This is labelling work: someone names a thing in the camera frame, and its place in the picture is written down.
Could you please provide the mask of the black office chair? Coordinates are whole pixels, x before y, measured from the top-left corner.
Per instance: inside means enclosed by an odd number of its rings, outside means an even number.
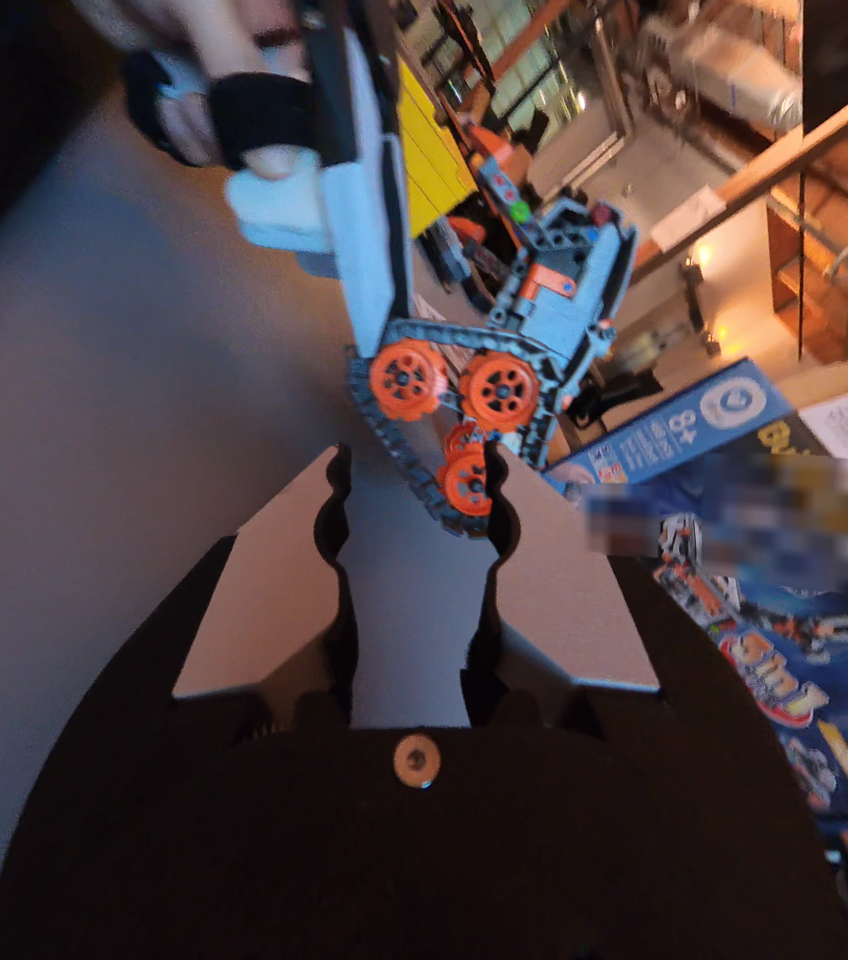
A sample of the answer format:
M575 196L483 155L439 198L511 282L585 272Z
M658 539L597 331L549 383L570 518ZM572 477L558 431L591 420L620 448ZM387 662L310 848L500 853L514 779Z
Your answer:
M652 368L636 373L625 371L606 381L590 371L582 379L579 393L564 413L575 427L583 429L602 421L613 409L655 397L663 390Z

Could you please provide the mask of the wooden pillar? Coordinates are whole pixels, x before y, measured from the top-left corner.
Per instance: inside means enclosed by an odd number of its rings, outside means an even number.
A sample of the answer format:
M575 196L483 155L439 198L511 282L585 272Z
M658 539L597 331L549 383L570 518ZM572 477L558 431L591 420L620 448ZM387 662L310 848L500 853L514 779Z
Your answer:
M689 246L762 198L792 174L810 166L846 138L848 104L809 134L796 129L775 141L719 186L717 195L723 204L720 210L702 220L695 229L666 249L652 240L643 243L637 251L632 283L641 283Z

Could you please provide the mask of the white paper notice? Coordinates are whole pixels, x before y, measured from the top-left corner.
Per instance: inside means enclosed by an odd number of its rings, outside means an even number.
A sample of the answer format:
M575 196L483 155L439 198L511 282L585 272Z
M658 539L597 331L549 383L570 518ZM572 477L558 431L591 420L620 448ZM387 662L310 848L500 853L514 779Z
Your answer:
M683 245L691 234L726 209L725 201L706 185L684 200L650 231L650 239L661 253Z

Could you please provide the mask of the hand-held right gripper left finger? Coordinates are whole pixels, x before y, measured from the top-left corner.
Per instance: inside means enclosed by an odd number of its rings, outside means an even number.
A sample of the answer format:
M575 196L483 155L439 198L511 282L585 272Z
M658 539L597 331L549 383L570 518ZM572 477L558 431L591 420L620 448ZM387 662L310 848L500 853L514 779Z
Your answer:
M358 625L339 560L350 528L352 453L320 453L238 530L190 652L176 701L255 694L289 727L300 699L330 694L353 709Z

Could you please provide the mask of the grey orange block toy robot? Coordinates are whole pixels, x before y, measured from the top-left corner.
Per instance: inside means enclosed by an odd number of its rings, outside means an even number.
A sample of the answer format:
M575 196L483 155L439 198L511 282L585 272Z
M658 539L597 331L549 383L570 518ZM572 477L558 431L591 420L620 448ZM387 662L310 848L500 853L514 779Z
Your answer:
M594 361L610 352L612 321L632 275L637 232L602 202L561 197L544 213L532 212L508 168L517 158L513 144L473 123L465 127L465 138L476 149L478 185L516 239L516 256L478 327L526 335L565 364L567 394L558 427Z

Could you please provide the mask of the yellow storage bin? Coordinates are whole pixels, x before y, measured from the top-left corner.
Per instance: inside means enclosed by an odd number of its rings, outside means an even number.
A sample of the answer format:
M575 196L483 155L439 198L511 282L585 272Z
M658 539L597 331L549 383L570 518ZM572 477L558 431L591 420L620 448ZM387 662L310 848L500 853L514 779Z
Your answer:
M477 185L452 133L438 124L427 90L401 57L398 65L409 234L417 239L473 195Z

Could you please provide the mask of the grey desk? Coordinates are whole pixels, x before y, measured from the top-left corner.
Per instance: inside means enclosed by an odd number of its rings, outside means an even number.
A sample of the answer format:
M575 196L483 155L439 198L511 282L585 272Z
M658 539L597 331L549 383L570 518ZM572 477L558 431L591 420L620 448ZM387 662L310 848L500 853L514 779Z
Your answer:
M442 531L354 411L334 283L243 243L221 193L112 93L0 222L0 866L101 669L334 443L354 452L358 723L466 722L493 549Z

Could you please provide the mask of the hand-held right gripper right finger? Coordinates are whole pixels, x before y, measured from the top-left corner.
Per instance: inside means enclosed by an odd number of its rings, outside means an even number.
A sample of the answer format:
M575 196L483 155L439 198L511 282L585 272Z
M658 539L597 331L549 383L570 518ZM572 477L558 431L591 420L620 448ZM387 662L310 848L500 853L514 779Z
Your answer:
M460 673L469 722L501 721L517 698L546 727L599 727L602 696L660 691L620 584L578 510L502 443L484 454L496 557Z

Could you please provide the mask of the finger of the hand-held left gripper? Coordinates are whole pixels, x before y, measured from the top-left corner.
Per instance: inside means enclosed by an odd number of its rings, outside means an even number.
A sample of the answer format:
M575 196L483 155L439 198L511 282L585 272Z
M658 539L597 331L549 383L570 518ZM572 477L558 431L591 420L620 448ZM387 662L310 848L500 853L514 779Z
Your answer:
M336 273L359 357L379 351L397 294L386 187L398 186L398 136L384 128L378 92L358 34L344 31L355 160L323 167L319 183Z
M381 154L382 198L387 223L387 254L393 299L386 323L407 320L413 314L413 250L409 232L406 169L398 135L384 135Z

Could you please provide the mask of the dark grey toy track belt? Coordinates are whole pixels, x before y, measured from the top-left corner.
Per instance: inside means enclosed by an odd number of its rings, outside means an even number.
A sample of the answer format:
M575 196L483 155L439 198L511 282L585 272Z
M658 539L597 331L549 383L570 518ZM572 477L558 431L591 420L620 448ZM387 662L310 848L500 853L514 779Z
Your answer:
M347 375L358 413L409 490L454 536L487 535L485 446L499 442L536 470L547 463L565 364L518 332L395 318L373 357Z

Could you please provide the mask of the blue toy robot box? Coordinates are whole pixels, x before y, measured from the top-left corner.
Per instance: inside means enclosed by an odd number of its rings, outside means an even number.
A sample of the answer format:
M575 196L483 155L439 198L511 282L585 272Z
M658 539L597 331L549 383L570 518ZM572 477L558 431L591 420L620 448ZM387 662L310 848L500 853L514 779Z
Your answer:
M709 454L833 456L751 360L711 373L545 470L565 498L587 483L630 483L660 506L660 546L644 560L700 627L775 729L817 816L848 823L848 593L706 572L699 558Z

